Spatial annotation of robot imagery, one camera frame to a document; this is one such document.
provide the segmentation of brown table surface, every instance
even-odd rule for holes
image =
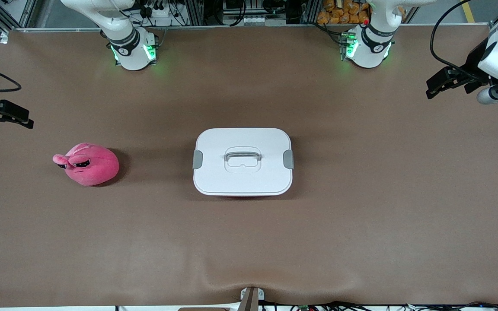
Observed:
[[[0,124],[0,307],[267,300],[498,303],[498,105],[451,90],[431,27],[410,26],[379,68],[342,63],[314,28],[169,31],[158,64],[113,65],[98,33],[12,33],[0,70],[34,130]],[[485,26],[442,27],[464,63]],[[0,87],[7,83],[0,79]],[[293,186],[269,199],[192,184],[205,129],[278,127]],[[51,161],[114,148],[121,179],[82,187]]]

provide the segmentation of box handle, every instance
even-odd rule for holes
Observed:
[[[225,155],[226,162],[228,162],[228,160],[233,157],[252,157],[252,158],[257,158],[257,161],[261,161],[261,154],[257,152],[234,151],[234,152],[229,152]]]

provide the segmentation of pink plush toy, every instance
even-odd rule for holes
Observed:
[[[95,186],[109,181],[118,173],[118,159],[111,150],[95,144],[81,143],[66,155],[55,154],[53,162],[83,186]]]

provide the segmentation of green led light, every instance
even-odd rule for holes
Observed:
[[[147,58],[149,58],[150,60],[155,59],[155,57],[156,57],[155,48],[152,45],[147,46],[144,44],[144,50],[147,54]]]
[[[112,45],[111,45],[111,51],[112,51],[112,53],[115,55],[115,60],[116,60],[116,61],[119,61],[119,60],[118,60],[118,55],[116,55],[115,48],[113,48],[113,47],[112,47]]]
[[[386,53],[383,55],[383,58],[386,58],[389,55],[389,48],[391,47],[391,43],[386,47]]]
[[[358,40],[354,40],[348,47],[347,47],[347,57],[353,57],[354,52],[358,48]]]

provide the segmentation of box lid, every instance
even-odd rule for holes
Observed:
[[[291,140],[277,128],[212,128],[197,139],[193,168],[207,195],[279,195],[292,183]]]

